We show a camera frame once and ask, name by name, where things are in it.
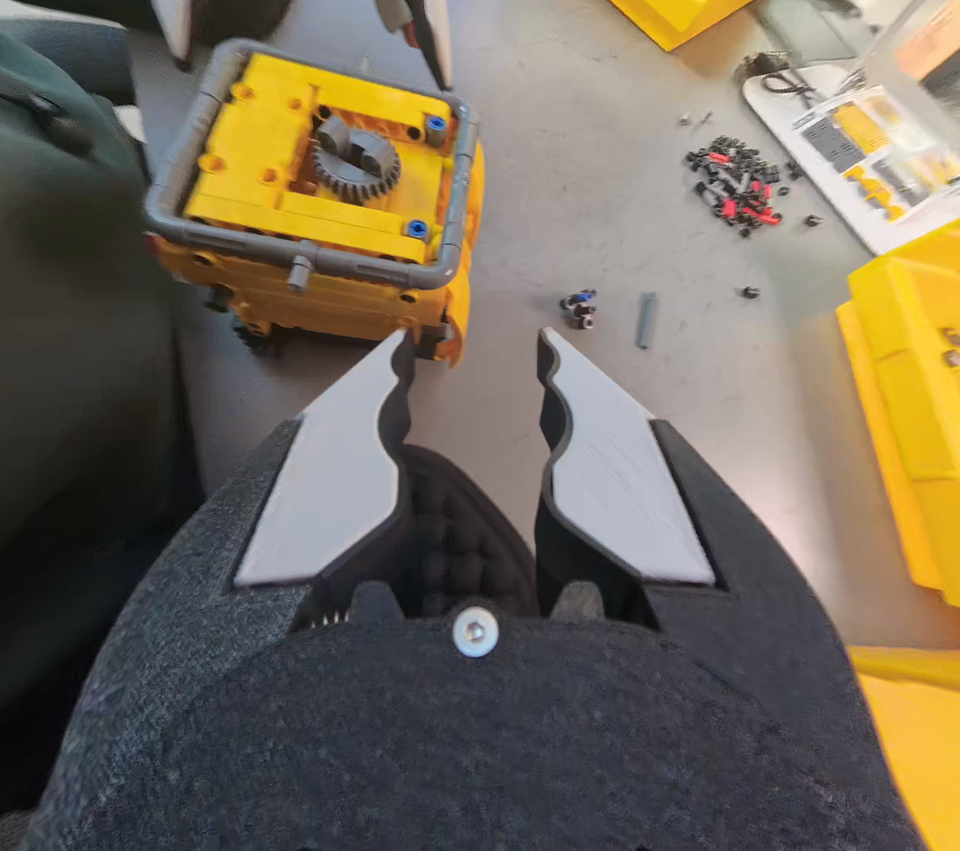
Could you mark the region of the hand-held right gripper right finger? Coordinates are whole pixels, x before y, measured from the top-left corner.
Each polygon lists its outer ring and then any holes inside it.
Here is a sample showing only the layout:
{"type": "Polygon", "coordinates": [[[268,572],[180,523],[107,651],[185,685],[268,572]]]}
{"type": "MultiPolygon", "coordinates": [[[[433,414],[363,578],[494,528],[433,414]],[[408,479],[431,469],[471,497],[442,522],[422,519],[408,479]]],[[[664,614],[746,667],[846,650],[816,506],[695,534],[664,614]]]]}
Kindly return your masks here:
{"type": "Polygon", "coordinates": [[[715,585],[650,412],[556,329],[538,332],[537,376],[560,525],[641,581],[715,585]]]}

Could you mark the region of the pile of small lego pins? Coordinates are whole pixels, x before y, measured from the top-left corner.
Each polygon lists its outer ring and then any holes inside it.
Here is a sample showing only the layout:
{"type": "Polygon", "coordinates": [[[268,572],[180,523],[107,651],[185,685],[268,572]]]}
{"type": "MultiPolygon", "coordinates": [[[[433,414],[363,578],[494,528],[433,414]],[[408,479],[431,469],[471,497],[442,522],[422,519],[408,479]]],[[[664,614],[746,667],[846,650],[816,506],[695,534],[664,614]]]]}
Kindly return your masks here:
{"type": "Polygon", "coordinates": [[[714,220],[734,229],[743,240],[784,222],[776,201],[791,194],[803,172],[797,161],[769,161],[740,137],[718,135],[681,159],[693,175],[692,192],[714,220]]]}

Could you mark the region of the dark flat panel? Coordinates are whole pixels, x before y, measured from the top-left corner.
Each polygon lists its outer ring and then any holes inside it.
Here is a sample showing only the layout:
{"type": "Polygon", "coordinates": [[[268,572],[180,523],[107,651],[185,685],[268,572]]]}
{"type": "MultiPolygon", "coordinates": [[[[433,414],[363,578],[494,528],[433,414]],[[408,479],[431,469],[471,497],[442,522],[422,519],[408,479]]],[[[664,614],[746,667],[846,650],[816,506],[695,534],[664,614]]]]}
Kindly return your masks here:
{"type": "Polygon", "coordinates": [[[751,8],[772,44],[801,67],[854,60],[882,31],[862,10],[862,17],[845,19],[813,0],[757,0],[751,8]]]}

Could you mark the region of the yellow lego vehicle model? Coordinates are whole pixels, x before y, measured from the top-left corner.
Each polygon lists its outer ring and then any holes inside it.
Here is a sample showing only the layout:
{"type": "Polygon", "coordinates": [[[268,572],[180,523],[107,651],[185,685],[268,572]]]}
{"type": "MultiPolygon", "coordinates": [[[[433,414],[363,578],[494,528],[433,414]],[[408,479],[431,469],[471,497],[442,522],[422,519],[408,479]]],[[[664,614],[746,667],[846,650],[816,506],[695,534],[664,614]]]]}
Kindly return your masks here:
{"type": "Polygon", "coordinates": [[[478,115],[461,97],[219,45],[145,202],[172,276],[263,354],[295,333],[409,332],[453,368],[483,215],[478,115]]]}

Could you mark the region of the black lego connector assembly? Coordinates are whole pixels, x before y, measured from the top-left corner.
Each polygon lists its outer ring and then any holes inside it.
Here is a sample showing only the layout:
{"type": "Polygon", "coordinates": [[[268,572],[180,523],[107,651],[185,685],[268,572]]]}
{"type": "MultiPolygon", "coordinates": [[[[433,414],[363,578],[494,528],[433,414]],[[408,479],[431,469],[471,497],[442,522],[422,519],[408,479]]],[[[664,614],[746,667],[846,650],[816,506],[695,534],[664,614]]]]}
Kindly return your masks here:
{"type": "Polygon", "coordinates": [[[558,305],[563,312],[566,324],[580,331],[594,329],[597,313],[596,298],[595,288],[585,288],[561,298],[558,305]]]}

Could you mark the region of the lego sticker sheet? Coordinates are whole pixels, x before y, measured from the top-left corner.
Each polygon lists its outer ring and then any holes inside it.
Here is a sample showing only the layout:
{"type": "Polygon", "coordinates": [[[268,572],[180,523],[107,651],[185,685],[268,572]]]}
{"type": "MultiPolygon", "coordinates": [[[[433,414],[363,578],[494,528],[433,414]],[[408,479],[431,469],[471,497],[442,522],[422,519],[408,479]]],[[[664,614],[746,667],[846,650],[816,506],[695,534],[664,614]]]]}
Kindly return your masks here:
{"type": "Polygon", "coordinates": [[[884,226],[958,210],[958,151],[884,87],[836,95],[794,128],[884,226]]]}

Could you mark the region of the grey chair seat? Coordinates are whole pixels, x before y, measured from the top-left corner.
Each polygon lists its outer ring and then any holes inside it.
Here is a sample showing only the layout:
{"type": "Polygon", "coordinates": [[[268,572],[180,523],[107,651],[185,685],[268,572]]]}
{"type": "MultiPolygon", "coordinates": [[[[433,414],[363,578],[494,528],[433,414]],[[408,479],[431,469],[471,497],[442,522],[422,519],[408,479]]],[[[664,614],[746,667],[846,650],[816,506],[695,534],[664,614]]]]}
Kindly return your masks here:
{"type": "Polygon", "coordinates": [[[114,106],[138,106],[125,29],[55,17],[2,17],[1,31],[49,59],[86,92],[114,106]]]}

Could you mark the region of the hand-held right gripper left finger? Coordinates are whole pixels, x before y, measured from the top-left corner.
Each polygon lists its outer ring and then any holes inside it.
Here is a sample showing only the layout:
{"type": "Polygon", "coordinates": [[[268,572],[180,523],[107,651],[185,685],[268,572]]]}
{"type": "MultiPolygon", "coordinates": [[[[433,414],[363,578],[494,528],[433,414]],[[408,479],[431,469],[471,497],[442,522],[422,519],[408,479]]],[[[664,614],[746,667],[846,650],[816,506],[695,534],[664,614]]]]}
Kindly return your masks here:
{"type": "Polygon", "coordinates": [[[337,571],[400,518],[414,375],[413,332],[398,329],[299,413],[235,587],[337,571]]]}

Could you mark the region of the yellow divided parts bin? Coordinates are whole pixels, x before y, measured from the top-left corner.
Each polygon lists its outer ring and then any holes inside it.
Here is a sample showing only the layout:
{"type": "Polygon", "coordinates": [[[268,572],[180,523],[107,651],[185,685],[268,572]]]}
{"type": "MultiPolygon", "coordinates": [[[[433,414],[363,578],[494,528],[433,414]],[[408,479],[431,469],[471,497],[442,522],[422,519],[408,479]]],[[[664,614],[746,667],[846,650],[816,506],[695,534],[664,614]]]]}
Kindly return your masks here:
{"type": "Polygon", "coordinates": [[[876,257],[836,309],[850,370],[912,581],[959,606],[957,221],[876,257]]]}

